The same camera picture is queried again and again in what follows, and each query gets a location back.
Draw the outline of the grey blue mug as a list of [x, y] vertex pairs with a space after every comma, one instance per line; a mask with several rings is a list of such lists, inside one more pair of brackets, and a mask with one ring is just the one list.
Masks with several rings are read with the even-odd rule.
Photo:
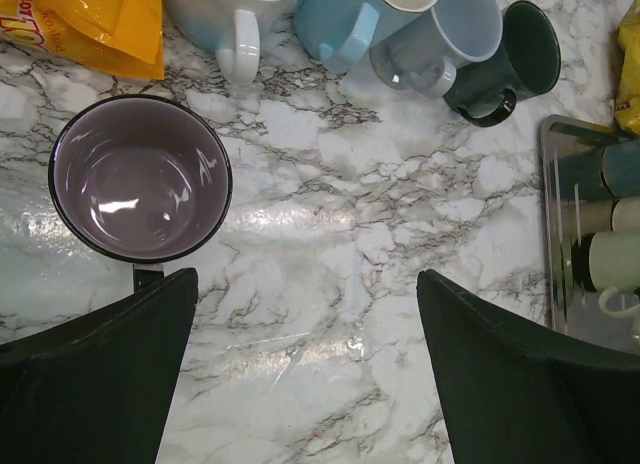
[[388, 87], [440, 98], [452, 88], [460, 68], [496, 53], [502, 32], [497, 0], [438, 0], [373, 46], [369, 58]]

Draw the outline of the light blue white mug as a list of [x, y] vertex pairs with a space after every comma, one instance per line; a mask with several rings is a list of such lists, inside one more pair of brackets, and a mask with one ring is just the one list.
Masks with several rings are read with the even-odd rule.
[[437, 0], [297, 0], [294, 31], [329, 72], [342, 74]]

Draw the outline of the dark green patterned mug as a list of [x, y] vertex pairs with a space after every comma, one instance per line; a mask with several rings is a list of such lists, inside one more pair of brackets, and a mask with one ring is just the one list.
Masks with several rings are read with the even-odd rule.
[[561, 69], [556, 32], [537, 5], [516, 1], [502, 17], [503, 33], [496, 53], [458, 70], [444, 96], [452, 110], [482, 128], [504, 122], [519, 102], [550, 92]]

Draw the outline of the cream mug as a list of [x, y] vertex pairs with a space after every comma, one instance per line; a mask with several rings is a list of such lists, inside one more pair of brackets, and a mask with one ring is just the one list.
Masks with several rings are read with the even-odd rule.
[[562, 223], [564, 230], [572, 235], [638, 232], [639, 198], [571, 203], [563, 209]]

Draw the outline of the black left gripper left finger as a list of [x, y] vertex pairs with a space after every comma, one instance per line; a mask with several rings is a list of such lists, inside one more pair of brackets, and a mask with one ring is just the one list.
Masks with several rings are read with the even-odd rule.
[[153, 463], [194, 320], [198, 274], [1, 346], [4, 463]]

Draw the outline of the light green mug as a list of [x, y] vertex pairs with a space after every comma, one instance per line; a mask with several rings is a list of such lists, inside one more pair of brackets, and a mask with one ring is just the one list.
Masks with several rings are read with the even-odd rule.
[[639, 305], [610, 310], [616, 295], [639, 296], [639, 233], [603, 231], [575, 240], [571, 246], [575, 283], [587, 292], [599, 294], [598, 307], [615, 319], [636, 317]]

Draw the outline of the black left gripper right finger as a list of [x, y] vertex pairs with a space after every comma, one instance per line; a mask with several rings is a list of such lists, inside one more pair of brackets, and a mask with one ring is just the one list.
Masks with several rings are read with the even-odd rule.
[[457, 463], [636, 463], [639, 358], [489, 303], [434, 270], [417, 300]]

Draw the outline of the purple mug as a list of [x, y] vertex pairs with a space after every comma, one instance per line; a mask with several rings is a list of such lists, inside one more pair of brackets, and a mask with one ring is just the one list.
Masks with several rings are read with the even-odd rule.
[[94, 251], [131, 264], [140, 290], [221, 228], [233, 176], [203, 118], [167, 98], [126, 94], [65, 125], [51, 150], [48, 188], [66, 227]]

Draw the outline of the dark grey mug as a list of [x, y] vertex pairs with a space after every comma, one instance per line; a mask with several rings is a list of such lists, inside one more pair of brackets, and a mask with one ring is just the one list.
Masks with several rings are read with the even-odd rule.
[[639, 196], [639, 140], [606, 147], [558, 160], [559, 190], [564, 200], [595, 202]]

